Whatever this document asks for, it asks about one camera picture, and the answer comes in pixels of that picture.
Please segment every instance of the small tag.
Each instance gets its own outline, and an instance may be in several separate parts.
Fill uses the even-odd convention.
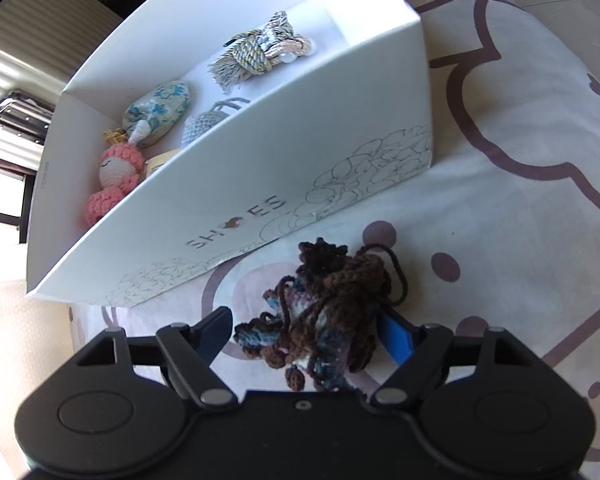
[[[171,160],[181,148],[176,148],[170,152],[161,153],[160,155],[152,156],[149,160],[144,163],[144,170],[142,171],[142,180],[149,178],[163,167],[169,160]]]

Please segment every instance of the pearl bead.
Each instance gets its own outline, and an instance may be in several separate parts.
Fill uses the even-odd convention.
[[[282,54],[279,54],[278,57],[283,63],[293,63],[296,59],[298,59],[298,56],[296,56],[296,54],[293,52],[283,52]]]

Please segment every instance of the metal luggage rack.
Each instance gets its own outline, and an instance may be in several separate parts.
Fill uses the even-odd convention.
[[[46,131],[51,124],[54,107],[51,104],[14,90],[0,99],[0,127],[11,130],[36,144],[44,144]]]

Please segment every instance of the grey crochet bag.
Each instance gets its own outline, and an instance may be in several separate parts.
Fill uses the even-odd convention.
[[[233,97],[231,99],[227,99],[226,101],[218,101],[208,112],[202,112],[195,117],[187,118],[187,121],[184,123],[184,132],[182,133],[182,140],[180,142],[181,147],[185,148],[203,133],[216,126],[216,124],[223,119],[227,118],[229,114],[222,111],[223,107],[227,106],[229,108],[233,108],[234,110],[240,110],[242,107],[237,105],[234,101],[240,101],[242,103],[251,102],[248,99],[243,99],[242,97]]]

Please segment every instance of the doll face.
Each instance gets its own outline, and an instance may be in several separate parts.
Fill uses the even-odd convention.
[[[136,174],[136,168],[123,158],[110,156],[100,165],[100,183],[102,187],[120,186],[124,176]]]

